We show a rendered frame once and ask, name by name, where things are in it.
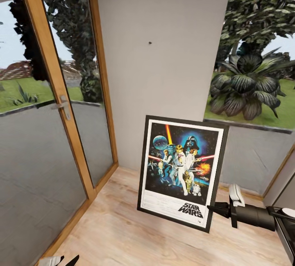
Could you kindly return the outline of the poster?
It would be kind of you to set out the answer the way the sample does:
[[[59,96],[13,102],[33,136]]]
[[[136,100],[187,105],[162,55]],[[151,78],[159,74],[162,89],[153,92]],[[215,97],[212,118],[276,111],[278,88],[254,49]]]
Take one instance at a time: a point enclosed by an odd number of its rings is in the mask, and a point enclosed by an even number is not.
[[[209,233],[228,132],[146,115],[137,210]]]

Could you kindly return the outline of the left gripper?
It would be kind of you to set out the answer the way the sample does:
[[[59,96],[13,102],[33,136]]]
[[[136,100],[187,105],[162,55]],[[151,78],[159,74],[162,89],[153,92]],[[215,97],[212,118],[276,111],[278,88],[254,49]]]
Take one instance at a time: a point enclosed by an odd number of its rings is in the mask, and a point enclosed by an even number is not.
[[[61,261],[64,259],[64,255],[61,257]],[[79,255],[77,255],[74,259],[72,259],[67,265],[65,266],[74,266],[79,259]],[[60,262],[61,262],[60,261]]]

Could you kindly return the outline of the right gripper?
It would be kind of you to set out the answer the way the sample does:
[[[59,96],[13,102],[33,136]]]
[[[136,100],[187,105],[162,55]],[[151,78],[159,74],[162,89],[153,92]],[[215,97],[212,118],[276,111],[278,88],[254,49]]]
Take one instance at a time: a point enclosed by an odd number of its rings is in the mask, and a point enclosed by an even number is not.
[[[245,207],[233,206],[230,196],[229,203],[215,202],[214,206],[207,205],[207,208],[227,219],[231,217],[231,225],[234,228],[238,228],[238,221],[259,227],[259,216],[255,206],[250,204],[245,204]]]

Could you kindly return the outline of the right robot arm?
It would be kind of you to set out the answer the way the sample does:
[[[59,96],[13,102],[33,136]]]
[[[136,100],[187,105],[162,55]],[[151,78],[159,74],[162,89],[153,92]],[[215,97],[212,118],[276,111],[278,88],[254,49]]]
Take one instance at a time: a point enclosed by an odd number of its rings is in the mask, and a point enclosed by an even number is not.
[[[237,222],[250,224],[275,231],[284,249],[295,266],[295,210],[290,208],[266,206],[265,209],[245,204],[239,187],[235,183],[229,185],[229,203],[215,202],[207,208],[227,219],[231,217],[231,225],[238,228]]]

